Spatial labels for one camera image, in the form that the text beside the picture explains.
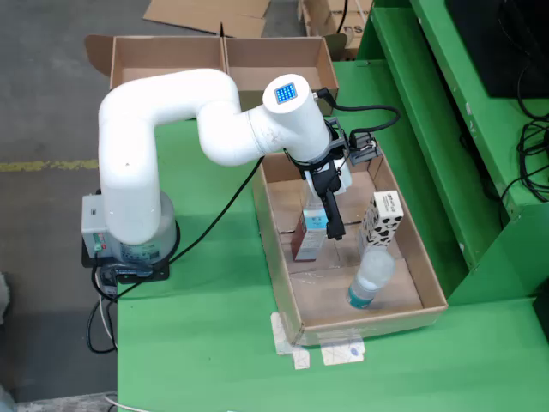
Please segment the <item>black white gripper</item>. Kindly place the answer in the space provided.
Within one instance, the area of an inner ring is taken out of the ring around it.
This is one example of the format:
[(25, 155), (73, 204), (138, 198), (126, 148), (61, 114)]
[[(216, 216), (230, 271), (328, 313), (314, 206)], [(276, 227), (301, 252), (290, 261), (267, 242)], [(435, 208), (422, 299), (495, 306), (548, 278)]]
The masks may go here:
[[(328, 220), (326, 224), (327, 238), (342, 239), (342, 237), (346, 234), (346, 230), (335, 201), (335, 195), (340, 195), (346, 192), (347, 189), (349, 189), (353, 184), (353, 178), (347, 164), (347, 160), (341, 158), (330, 161), (318, 169), (315, 173), (303, 171), (302, 179), (306, 181), (311, 195), (313, 197), (320, 197), (323, 203), (324, 211)], [(327, 189), (322, 195), (319, 195), (317, 189), (315, 188), (315, 183), (332, 186), (339, 185), (339, 188), (335, 190), (334, 193), (330, 189)]]

